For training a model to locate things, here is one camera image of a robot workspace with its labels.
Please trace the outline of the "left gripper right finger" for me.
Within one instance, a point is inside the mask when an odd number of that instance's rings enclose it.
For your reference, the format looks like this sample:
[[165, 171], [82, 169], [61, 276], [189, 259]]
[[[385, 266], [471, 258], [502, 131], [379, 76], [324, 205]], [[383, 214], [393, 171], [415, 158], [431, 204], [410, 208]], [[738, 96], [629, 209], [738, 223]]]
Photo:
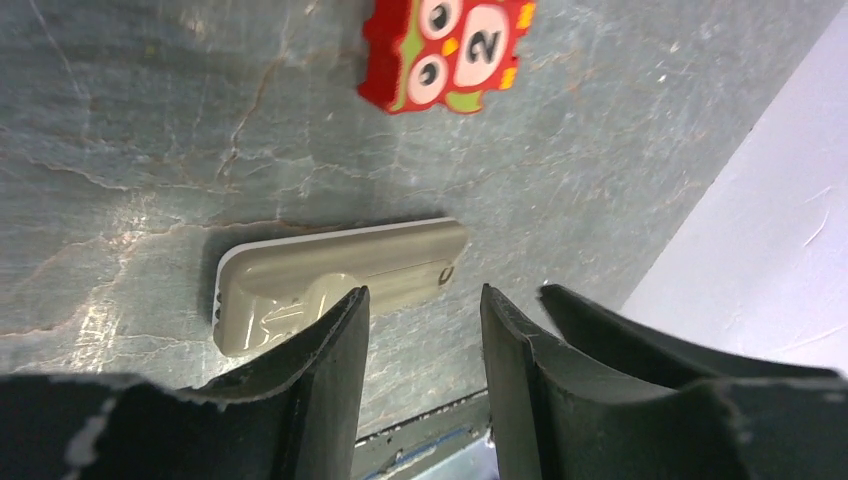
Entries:
[[483, 357], [504, 479], [843, 479], [847, 381], [700, 346], [563, 286], [532, 322], [484, 286]]

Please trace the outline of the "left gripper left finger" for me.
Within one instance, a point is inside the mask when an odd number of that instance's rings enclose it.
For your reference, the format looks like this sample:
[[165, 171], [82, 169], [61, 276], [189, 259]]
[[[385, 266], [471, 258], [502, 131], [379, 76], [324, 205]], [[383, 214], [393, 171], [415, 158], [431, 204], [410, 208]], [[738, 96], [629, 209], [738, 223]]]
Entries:
[[135, 374], [1, 379], [5, 479], [347, 479], [369, 342], [357, 287], [199, 389]]

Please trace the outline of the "beige remote control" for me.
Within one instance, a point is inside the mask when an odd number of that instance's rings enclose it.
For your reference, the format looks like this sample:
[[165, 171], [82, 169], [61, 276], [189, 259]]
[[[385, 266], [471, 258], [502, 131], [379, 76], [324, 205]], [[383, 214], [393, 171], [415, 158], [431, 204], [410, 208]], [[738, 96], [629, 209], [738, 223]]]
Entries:
[[468, 229], [444, 217], [237, 245], [217, 266], [214, 342], [227, 357], [265, 352], [362, 286], [376, 315], [429, 301], [468, 241]]

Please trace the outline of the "red dice block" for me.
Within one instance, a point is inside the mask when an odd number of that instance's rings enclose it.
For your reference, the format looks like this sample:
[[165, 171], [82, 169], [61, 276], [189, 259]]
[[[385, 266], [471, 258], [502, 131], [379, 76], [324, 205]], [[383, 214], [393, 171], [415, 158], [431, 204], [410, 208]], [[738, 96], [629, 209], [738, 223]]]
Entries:
[[368, 55], [358, 93], [388, 114], [435, 105], [477, 113], [485, 93], [513, 86], [515, 48], [536, 7], [515, 0], [377, 1], [362, 28]]

